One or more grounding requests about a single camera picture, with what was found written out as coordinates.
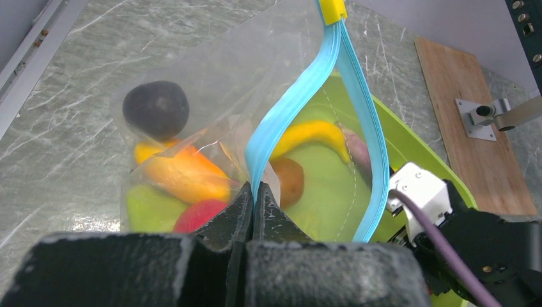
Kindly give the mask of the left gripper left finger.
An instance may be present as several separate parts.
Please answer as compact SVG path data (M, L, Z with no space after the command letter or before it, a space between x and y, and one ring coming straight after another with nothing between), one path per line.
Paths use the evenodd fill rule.
M253 197L195 233L58 232L26 254L2 306L241 306Z

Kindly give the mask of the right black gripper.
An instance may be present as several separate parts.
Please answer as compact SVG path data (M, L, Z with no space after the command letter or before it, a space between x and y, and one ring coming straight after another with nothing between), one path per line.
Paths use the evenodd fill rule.
M438 229L447 242L502 306L541 306L541 223L469 208L445 183L453 211Z

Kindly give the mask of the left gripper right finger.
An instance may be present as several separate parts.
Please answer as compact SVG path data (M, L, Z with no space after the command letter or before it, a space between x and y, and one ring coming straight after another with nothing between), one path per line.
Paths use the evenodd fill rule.
M397 244L312 241L261 184L245 246L247 306L430 306L421 268Z

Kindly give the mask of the green pear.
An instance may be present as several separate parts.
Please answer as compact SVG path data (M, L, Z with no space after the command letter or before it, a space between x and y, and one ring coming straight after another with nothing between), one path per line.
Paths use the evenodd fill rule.
M172 232L189 205L150 185L136 185L124 197L131 232Z

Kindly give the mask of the red apple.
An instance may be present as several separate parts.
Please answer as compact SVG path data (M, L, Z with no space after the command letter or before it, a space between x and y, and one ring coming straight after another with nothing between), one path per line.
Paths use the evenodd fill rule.
M173 226L175 233L192 233L222 212L228 204L221 200L203 200L187 208Z

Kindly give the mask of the orange mango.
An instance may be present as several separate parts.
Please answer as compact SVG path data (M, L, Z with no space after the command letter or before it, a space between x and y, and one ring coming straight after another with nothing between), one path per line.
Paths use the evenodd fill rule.
M162 155L179 142L179 139L159 144L140 141L133 149L134 160L151 181L189 205L209 199L228 202L241 183L229 178L192 145L172 156Z

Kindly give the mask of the clear zip top bag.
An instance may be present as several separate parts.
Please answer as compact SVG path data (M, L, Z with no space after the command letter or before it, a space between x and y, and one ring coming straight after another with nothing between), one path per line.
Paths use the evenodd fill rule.
M140 141L159 144L170 139L180 142L163 156L192 145L241 183L228 205L244 184L250 185L251 222L263 183L288 217L280 207L280 183L269 157L284 131L295 125L296 116L334 72L340 74L357 114L363 135L354 133L368 146L373 173L371 196L359 227L352 240L341 242L370 241L384 212L389 156L374 97L346 27L342 1L280 1L163 67L135 77L114 93L111 108L132 151L132 169L121 190L120 228L131 232L124 200L130 188L150 185L173 196L151 181L133 156ZM190 106L185 128L163 141L131 127L122 113L127 93L153 81L180 85Z

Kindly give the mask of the dark purple plum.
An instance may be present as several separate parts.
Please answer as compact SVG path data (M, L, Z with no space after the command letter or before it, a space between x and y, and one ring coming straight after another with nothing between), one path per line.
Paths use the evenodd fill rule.
M190 106L180 85L171 81L153 81L136 86L127 93L122 113L131 127L163 141L185 128Z

